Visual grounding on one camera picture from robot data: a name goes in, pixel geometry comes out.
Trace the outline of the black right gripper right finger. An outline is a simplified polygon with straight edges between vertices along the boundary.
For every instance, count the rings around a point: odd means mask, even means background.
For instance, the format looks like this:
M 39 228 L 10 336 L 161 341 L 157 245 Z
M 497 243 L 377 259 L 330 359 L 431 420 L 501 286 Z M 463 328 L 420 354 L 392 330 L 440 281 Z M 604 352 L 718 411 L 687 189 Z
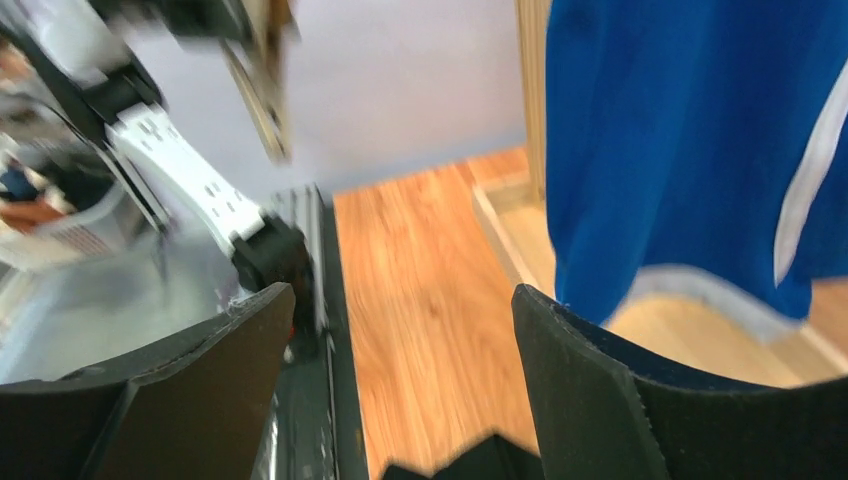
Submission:
M 843 479 L 847 382 L 795 388 L 686 366 L 521 284 L 511 308 L 549 479 Z

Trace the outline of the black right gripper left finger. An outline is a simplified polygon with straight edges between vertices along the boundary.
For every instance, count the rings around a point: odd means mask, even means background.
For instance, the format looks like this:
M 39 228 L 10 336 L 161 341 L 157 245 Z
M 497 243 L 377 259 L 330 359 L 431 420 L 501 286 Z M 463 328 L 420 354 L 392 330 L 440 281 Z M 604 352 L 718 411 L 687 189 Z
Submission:
M 54 381 L 1 389 L 5 479 L 247 479 L 293 319 L 274 284 Z

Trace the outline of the blue underwear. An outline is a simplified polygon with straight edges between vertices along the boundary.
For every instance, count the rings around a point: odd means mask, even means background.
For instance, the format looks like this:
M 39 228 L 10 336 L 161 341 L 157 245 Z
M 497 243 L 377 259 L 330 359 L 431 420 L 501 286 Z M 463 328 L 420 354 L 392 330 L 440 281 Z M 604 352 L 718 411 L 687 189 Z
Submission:
M 546 39 L 555 298 L 651 293 L 771 341 L 847 274 L 843 1 L 556 1 Z

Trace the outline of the black underwear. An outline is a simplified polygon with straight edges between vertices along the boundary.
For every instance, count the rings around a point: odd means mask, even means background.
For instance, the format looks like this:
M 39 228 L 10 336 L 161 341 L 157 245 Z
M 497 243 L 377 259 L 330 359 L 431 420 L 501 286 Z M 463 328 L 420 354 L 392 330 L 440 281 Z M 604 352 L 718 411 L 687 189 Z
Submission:
M 492 434 L 464 450 L 455 459 L 427 476 L 390 464 L 383 480 L 544 480 L 541 459 L 500 434 Z

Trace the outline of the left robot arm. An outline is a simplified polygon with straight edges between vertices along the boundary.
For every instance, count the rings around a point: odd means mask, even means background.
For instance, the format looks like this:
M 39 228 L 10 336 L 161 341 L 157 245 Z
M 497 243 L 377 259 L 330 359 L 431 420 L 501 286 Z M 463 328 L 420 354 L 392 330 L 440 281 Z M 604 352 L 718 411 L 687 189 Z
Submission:
M 177 131 L 164 97 L 121 24 L 156 22 L 174 37 L 218 44 L 268 157 L 284 162 L 283 35 L 288 1 L 5 1 L 1 36 L 23 54 L 71 131 L 117 169 L 143 212 L 163 209 L 142 179 L 157 177 L 230 258 L 240 285 L 294 290 L 292 332 L 315 321 L 313 264 L 303 233 L 232 186 Z

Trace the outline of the wooden clothes rack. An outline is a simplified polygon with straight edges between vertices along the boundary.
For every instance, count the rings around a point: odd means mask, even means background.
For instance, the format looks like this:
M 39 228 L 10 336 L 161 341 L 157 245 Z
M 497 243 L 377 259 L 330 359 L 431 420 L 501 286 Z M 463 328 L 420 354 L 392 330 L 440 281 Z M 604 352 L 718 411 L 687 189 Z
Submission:
M 545 219 L 545 36 L 550 4 L 515 4 L 529 171 L 473 189 L 479 223 L 512 283 L 553 293 L 555 257 Z M 778 340 L 754 337 L 750 327 L 705 298 L 660 292 L 641 279 L 631 303 L 612 320 L 614 333 L 660 355 L 709 372 L 773 386 L 797 386 L 843 376 L 847 351 L 847 285 L 820 285 L 812 318 Z

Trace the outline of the white storage bin with items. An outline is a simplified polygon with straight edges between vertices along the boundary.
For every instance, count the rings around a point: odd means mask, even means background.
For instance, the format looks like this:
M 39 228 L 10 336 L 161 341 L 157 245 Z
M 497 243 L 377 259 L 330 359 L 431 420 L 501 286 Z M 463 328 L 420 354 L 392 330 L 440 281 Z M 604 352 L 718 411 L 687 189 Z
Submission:
M 26 144 L 1 135 L 1 208 L 34 206 L 44 218 L 1 220 L 1 261 L 37 271 L 127 247 L 143 223 L 97 152 L 78 141 Z

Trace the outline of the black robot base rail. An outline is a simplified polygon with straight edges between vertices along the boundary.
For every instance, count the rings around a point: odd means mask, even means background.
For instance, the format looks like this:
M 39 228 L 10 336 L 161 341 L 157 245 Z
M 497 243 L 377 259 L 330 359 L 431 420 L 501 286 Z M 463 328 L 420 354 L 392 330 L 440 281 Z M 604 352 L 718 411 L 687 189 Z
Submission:
M 313 259 L 315 320 L 286 350 L 255 479 L 369 476 L 335 211 L 317 186 L 275 195 L 281 217 L 306 236 Z

